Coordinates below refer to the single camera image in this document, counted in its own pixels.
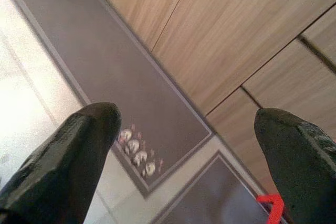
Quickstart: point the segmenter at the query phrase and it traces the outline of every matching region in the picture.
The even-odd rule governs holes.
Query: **floor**
[[[81,104],[12,0],[0,0],[0,62],[1,189]],[[149,223],[217,150],[260,190],[216,136],[147,199],[110,152],[85,223]]]

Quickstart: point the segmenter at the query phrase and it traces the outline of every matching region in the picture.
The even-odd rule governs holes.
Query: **white tile floor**
[[[28,154],[81,104],[12,0],[0,0],[0,189]],[[212,138],[144,199],[109,153],[85,223],[149,223],[217,150],[259,190],[221,141]]]

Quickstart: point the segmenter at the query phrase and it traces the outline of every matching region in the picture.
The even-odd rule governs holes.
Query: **gray doormat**
[[[226,163],[222,153],[217,152],[152,224],[266,223],[268,213]]]
[[[112,149],[143,196],[210,138],[210,128],[105,0],[15,1],[82,103],[119,107],[123,131]]]

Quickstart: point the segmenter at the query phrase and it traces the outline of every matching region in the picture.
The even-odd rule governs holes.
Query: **red mark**
[[[271,213],[269,214],[266,224],[279,224],[282,211],[283,211],[283,207],[284,207],[284,204],[283,204],[284,202],[282,201],[280,194],[259,195],[257,197],[257,201],[273,204]]]

